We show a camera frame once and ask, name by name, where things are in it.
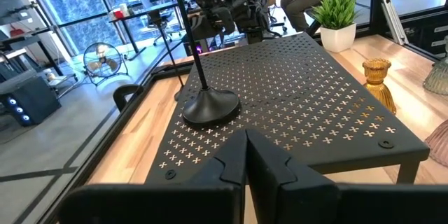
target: concrete floor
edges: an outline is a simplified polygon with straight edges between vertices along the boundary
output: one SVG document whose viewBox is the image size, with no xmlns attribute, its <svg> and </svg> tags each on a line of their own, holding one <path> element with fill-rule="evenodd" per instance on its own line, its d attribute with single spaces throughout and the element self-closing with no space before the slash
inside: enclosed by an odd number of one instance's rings
<svg viewBox="0 0 448 224">
<path fill-rule="evenodd" d="M 360 15 L 356 23 L 366 23 L 370 10 L 362 6 L 369 6 L 370 0 L 357 2 L 360 5 L 356 10 Z M 399 13 L 440 5 L 440 0 L 412 2 L 393 0 Z M 283 11 L 276 9 L 274 17 L 282 22 Z M 307 17 L 307 21 L 311 24 L 312 19 Z M 288 21 L 286 26 L 287 34 L 295 33 Z M 281 27 L 275 27 L 274 31 L 283 33 Z M 148 47 L 134 61 L 126 62 L 130 76 L 117 76 L 99 87 L 82 85 L 76 88 L 61 98 L 62 108 L 46 121 L 0 145 L 0 223 L 34 223 L 40 217 L 118 116 L 112 100 L 113 91 L 120 85 L 139 82 L 153 59 L 165 51 L 162 44 Z M 173 55 L 185 57 L 183 46 L 175 49 Z"/>
</svg>

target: computer tower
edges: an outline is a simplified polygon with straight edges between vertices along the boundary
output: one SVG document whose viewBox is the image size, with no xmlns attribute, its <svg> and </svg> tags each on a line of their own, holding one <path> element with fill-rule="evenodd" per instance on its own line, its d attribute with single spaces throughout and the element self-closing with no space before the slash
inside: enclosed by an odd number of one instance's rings
<svg viewBox="0 0 448 224">
<path fill-rule="evenodd" d="M 34 70 L 0 83 L 0 102 L 21 126 L 42 123 L 61 107 L 56 94 Z"/>
</svg>

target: table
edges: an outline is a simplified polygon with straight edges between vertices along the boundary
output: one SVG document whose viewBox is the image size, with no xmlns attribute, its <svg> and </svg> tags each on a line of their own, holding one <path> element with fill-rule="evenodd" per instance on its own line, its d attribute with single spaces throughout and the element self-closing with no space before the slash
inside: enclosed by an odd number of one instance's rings
<svg viewBox="0 0 448 224">
<path fill-rule="evenodd" d="M 132 19 L 132 18 L 138 18 L 138 17 L 141 17 L 143 15 L 147 15 L 151 11 L 163 11 L 163 10 L 167 10 L 169 8 L 173 8 L 173 7 L 176 7 L 176 6 L 178 6 L 177 1 L 169 1 L 167 3 L 162 3 L 162 4 L 158 4 L 156 6 L 152 6 L 151 8 L 147 8 L 147 9 L 145 9 L 141 13 L 137 13 L 137 14 L 129 15 L 129 16 L 124 17 L 124 18 L 120 18 L 120 19 L 109 21 L 110 23 L 122 21 L 122 24 L 123 24 L 123 27 L 125 28 L 126 34 L 129 36 L 129 40 L 131 41 L 132 47 L 134 49 L 134 52 L 136 53 L 135 56 L 133 56 L 132 58 L 129 58 L 128 60 L 133 60 L 135 57 L 139 56 L 140 53 L 143 52 L 146 49 L 146 47 L 143 48 L 142 50 L 139 50 L 137 48 L 137 45 L 136 45 L 135 40 L 134 40 L 134 37 L 133 37 L 129 27 L 127 26 L 126 20 L 129 20 L 129 19 Z M 161 13 L 162 19 L 167 19 L 170 15 L 171 14 L 169 14 L 169 15 L 165 14 L 164 15 L 163 13 Z"/>
<path fill-rule="evenodd" d="M 5 60 L 6 61 L 11 60 L 11 59 L 13 59 L 13 58 L 15 58 L 17 56 L 21 56 L 21 55 L 23 55 L 25 53 L 27 53 L 27 51 L 25 49 L 23 49 L 23 48 L 19 49 L 19 50 L 15 50 L 13 52 L 8 52 L 8 53 L 5 54 L 4 57 L 0 57 L 0 63 L 4 62 Z"/>
<path fill-rule="evenodd" d="M 147 183 L 188 180 L 236 130 L 262 132 L 322 174 L 401 165 L 398 183 L 413 183 L 429 148 L 306 34 L 203 57 L 212 87 L 233 90 L 240 115 L 225 125 L 192 129 L 183 105 L 200 88 L 193 67 L 158 148 Z M 174 170 L 173 179 L 165 174 Z"/>
<path fill-rule="evenodd" d="M 15 38 L 9 38 L 3 42 L 6 46 L 8 46 L 11 50 L 20 50 L 23 49 L 25 46 L 29 46 L 33 43 L 37 43 L 39 47 L 42 49 L 43 54 L 49 61 L 50 65 L 55 69 L 56 73 L 59 76 L 63 76 L 63 73 L 59 66 L 56 64 L 55 60 L 51 57 L 50 53 L 47 51 L 47 48 L 43 45 L 41 39 L 39 38 L 39 34 L 49 32 L 51 29 L 49 27 L 42 28 L 42 29 L 36 29 L 34 31 L 30 31 L 28 35 L 32 34 L 31 36 L 24 36 L 23 38 L 19 39 L 18 37 Z"/>
</svg>

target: wooden desk surface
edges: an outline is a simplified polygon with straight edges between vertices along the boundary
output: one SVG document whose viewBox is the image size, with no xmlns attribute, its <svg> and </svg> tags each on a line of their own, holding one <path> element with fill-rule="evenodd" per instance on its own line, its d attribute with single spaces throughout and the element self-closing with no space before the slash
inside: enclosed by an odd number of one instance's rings
<svg viewBox="0 0 448 224">
<path fill-rule="evenodd" d="M 430 60 L 380 36 L 357 39 L 351 50 L 331 55 L 360 83 L 365 82 L 362 63 L 366 59 L 380 57 L 390 60 L 392 67 L 385 84 L 395 100 L 396 116 L 421 140 L 448 119 L 448 96 L 433 94 L 422 88 L 425 77 L 432 69 Z M 176 106 L 173 96 L 179 88 L 177 78 L 159 80 L 153 86 L 89 183 L 144 183 Z M 393 183 L 398 168 L 380 167 L 326 176 L 338 182 Z M 422 162 L 415 183 L 448 183 L 448 168 L 431 159 Z M 252 207 L 251 200 L 247 202 L 248 207 Z M 247 218 L 254 220 L 253 211 L 247 214 Z"/>
</svg>

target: glass candle holder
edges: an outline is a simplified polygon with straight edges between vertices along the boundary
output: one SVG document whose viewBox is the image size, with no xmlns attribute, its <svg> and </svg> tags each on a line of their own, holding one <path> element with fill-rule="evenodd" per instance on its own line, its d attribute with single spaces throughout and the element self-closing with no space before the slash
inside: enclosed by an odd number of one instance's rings
<svg viewBox="0 0 448 224">
<path fill-rule="evenodd" d="M 397 113 L 397 108 L 393 103 L 391 91 L 383 83 L 387 76 L 387 70 L 391 67 L 391 62 L 387 59 L 368 59 L 364 61 L 364 75 L 367 78 L 367 83 L 364 88 L 377 98 L 390 112 L 394 115 Z"/>
<path fill-rule="evenodd" d="M 439 164 L 448 167 L 448 120 L 442 122 L 425 142 L 431 149 L 429 156 Z"/>
<path fill-rule="evenodd" d="M 439 95 L 448 95 L 448 57 L 434 65 L 423 87 Z"/>
</svg>

